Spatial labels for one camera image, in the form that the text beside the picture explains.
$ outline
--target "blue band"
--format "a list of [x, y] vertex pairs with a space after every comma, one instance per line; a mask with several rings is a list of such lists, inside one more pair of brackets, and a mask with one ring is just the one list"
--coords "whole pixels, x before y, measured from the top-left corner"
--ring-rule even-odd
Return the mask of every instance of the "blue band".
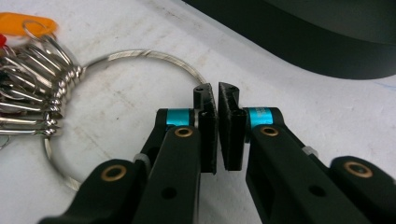
[[250, 128], [253, 129], [260, 124], [273, 124], [271, 110], [267, 107], [250, 107], [248, 109], [250, 115]]
[[166, 125], [189, 125], [190, 124], [190, 110], [189, 109], [168, 109], [166, 116]]

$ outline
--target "white surface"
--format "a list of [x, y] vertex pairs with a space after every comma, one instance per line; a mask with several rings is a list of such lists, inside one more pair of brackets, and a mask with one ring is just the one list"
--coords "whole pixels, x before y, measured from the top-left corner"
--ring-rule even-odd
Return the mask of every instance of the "white surface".
[[[396, 77], [344, 80], [286, 63], [179, 0], [1, 0], [2, 11], [45, 16], [59, 42], [84, 64], [122, 49], [156, 49], [218, 82], [240, 88], [243, 106], [276, 106], [290, 129], [329, 165], [353, 155], [396, 176]], [[67, 105], [57, 156], [78, 178], [102, 161], [131, 160], [161, 107], [192, 107], [194, 81], [155, 60], [131, 60], [88, 76]], [[200, 223], [260, 223], [243, 172], [202, 175]], [[0, 151], [0, 223], [37, 223], [65, 211], [74, 197], [48, 165], [36, 137]]]

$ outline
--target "key ring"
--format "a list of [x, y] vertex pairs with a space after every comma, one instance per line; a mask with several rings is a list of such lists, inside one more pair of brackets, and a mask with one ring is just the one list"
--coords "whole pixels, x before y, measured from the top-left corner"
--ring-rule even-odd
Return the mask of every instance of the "key ring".
[[[159, 51], [155, 51], [155, 50], [146, 50], [146, 49], [131, 49], [131, 50], [120, 51], [120, 52], [108, 54], [107, 56], [93, 60], [92, 62], [90, 62], [87, 65], [85, 65], [84, 67], [82, 67], [80, 79], [83, 79], [92, 68], [94, 68], [95, 66], [97, 66], [99, 64], [113, 62], [113, 61], [116, 61], [118, 59], [123, 59], [123, 58], [137, 58], [137, 57], [155, 58], [155, 59], [159, 59], [159, 60], [163, 60], [163, 61], [175, 64], [176, 66], [186, 70], [198, 82], [198, 84], [206, 83], [205, 79], [201, 76], [201, 74], [195, 68], [193, 68], [188, 63], [182, 61], [181, 59], [179, 59], [173, 55], [167, 54], [167, 53], [163, 53], [163, 52], [159, 52]], [[71, 175], [67, 174], [65, 171], [63, 171], [58, 166], [56, 161], [53, 159], [54, 149], [51, 146], [51, 141], [50, 141], [51, 137], [45, 136], [42, 139], [43, 139], [43, 148], [47, 155], [49, 163], [52, 165], [54, 170], [64, 180], [64, 183], [66, 184], [66, 186], [68, 186], [71, 189], [78, 190], [81, 185], [81, 182], [77, 181], [73, 176], [71, 176]]]

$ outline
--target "red key tag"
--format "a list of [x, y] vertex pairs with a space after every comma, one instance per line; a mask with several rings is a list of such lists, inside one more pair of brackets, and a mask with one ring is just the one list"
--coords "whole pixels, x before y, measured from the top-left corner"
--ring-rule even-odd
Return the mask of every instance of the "red key tag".
[[0, 49], [6, 44], [7, 38], [4, 35], [0, 35]]

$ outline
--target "brass grommet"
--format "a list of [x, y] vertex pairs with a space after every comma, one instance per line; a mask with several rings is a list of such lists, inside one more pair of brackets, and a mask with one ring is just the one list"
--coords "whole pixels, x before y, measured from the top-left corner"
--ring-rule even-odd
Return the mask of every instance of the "brass grommet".
[[103, 172], [102, 172], [102, 179], [107, 181], [107, 182], [112, 182], [119, 180], [123, 178], [126, 174], [126, 167], [123, 165], [112, 165], [107, 167]]
[[175, 130], [175, 135], [179, 137], [190, 137], [192, 130], [189, 128], [178, 128]]
[[260, 131], [262, 131], [263, 134], [268, 135], [268, 136], [272, 136], [272, 137], [277, 136], [279, 134], [277, 129], [271, 128], [271, 127], [262, 127], [260, 129]]
[[355, 161], [347, 161], [344, 164], [344, 168], [350, 172], [351, 174], [358, 176], [358, 177], [362, 177], [362, 178], [370, 178], [373, 176], [373, 171], [370, 170], [370, 168], [368, 168], [367, 166], [355, 162]]

